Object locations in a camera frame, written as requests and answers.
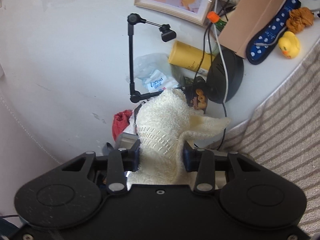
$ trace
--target plastic bag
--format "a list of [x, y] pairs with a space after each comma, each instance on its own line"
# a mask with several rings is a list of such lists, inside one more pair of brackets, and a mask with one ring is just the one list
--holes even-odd
[[137, 57], [134, 61], [134, 77], [142, 81], [149, 93], [184, 85], [184, 78], [178, 67], [169, 64], [164, 53]]

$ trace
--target cream terry cloth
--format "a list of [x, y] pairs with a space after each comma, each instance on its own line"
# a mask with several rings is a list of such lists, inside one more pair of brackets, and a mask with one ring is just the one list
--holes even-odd
[[230, 123], [198, 115], [189, 107], [181, 90], [167, 89], [144, 104], [137, 116], [140, 166], [128, 177], [132, 184], [191, 184], [182, 160], [185, 140], [212, 138]]

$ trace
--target yellow rubber duck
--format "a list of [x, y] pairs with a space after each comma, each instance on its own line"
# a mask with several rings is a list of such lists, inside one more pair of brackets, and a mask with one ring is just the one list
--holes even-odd
[[300, 41], [293, 32], [285, 32], [279, 39], [278, 45], [287, 58], [295, 58], [300, 52]]

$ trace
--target yellow cylinder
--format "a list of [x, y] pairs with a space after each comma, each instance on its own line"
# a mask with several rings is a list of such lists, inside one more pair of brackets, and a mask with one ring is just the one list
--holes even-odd
[[[196, 72], [200, 61], [202, 59], [202, 50], [199, 50], [190, 45], [184, 44], [180, 41], [176, 41], [172, 47], [168, 62], [170, 64], [186, 68], [193, 72]], [[207, 75], [211, 67], [211, 57], [210, 54], [204, 54], [204, 60], [199, 69], [199, 74]]]

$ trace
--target cardboard box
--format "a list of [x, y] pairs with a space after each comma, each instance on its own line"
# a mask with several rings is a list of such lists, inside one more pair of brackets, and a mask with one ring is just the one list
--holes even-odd
[[246, 58], [248, 42], [276, 15], [284, 1], [240, 0], [232, 18], [219, 35], [219, 42]]

